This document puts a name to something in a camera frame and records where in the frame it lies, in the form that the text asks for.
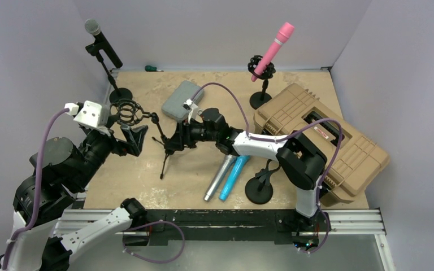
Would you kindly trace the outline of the black tripod shock-mount stand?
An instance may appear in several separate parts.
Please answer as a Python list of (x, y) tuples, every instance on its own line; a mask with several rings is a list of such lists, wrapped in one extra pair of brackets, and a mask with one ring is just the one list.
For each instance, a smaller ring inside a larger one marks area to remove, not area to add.
[(160, 133), (160, 140), (156, 138), (153, 138), (153, 140), (161, 145), (166, 143), (166, 139), (168, 138), (163, 133), (157, 113), (145, 111), (140, 104), (131, 99), (123, 99), (120, 102), (112, 104), (112, 106), (116, 108), (116, 113), (110, 115), (109, 124), (117, 123), (120, 126), (121, 124), (127, 124), (132, 128), (136, 128), (143, 119), (150, 119)]

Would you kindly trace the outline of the silver microphone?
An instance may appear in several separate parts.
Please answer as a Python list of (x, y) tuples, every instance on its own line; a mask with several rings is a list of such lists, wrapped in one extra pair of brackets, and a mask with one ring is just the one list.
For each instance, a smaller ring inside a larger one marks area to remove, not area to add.
[(234, 155), (226, 155), (222, 161), (222, 163), (219, 165), (218, 170), (215, 173), (215, 176), (213, 177), (212, 181), (210, 182), (203, 200), (208, 202), (215, 194), (217, 189), (219, 188), (223, 178), (227, 174), (229, 168), (231, 165), (235, 162), (237, 156)]

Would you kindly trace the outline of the blue microphone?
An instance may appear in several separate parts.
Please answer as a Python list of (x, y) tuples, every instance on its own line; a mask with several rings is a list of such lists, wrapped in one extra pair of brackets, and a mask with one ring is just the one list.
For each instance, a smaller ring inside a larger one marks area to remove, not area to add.
[(237, 157), (236, 161), (233, 164), (233, 168), (220, 192), (219, 199), (221, 201), (224, 202), (228, 198), (228, 196), (232, 192), (232, 189), (236, 181), (238, 180), (242, 172), (242, 169), (244, 168), (245, 164), (249, 161), (249, 159), (250, 156), (247, 155)]

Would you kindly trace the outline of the pink microphone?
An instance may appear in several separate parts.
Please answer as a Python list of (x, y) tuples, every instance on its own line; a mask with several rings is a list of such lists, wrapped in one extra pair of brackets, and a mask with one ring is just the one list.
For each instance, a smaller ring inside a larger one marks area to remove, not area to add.
[(251, 77), (252, 82), (255, 82), (257, 80), (257, 76), (260, 76), (263, 73), (266, 66), (273, 60), (275, 55), (281, 49), (282, 45), (286, 43), (288, 39), (290, 39), (293, 31), (294, 31), (294, 26), (289, 22), (285, 22), (281, 26), (281, 28), (276, 34), (276, 37), (274, 38), (274, 41), (272, 42), (272, 44), (270, 45), (266, 53), (263, 55), (262, 59), (257, 64), (256, 68), (254, 69), (255, 75), (252, 75)]

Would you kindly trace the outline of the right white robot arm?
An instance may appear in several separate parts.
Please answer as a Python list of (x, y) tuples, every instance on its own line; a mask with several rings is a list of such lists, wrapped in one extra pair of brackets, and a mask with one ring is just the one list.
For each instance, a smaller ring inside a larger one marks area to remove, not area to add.
[(303, 230), (316, 224), (319, 207), (318, 183), (327, 157), (304, 134), (257, 135), (229, 126), (217, 108), (208, 108), (194, 119), (177, 123), (175, 133), (164, 140), (164, 149), (172, 155), (184, 148), (195, 148), (197, 142), (215, 142), (222, 153), (234, 156), (257, 156), (279, 163), (289, 181), (296, 187), (297, 203), (294, 221)]

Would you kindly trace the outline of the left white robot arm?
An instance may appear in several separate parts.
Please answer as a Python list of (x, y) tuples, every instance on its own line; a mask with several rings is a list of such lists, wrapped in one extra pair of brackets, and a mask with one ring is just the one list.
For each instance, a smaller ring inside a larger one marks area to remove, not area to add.
[(67, 270), (91, 246), (125, 229), (141, 230), (146, 209), (135, 198), (125, 199), (106, 217), (80, 230), (54, 237), (51, 232), (73, 195), (85, 190), (110, 154), (139, 156), (147, 125), (122, 125), (126, 139), (89, 130), (80, 146), (65, 137), (45, 139), (30, 158), (31, 176), (16, 189), (14, 224), (0, 270)]

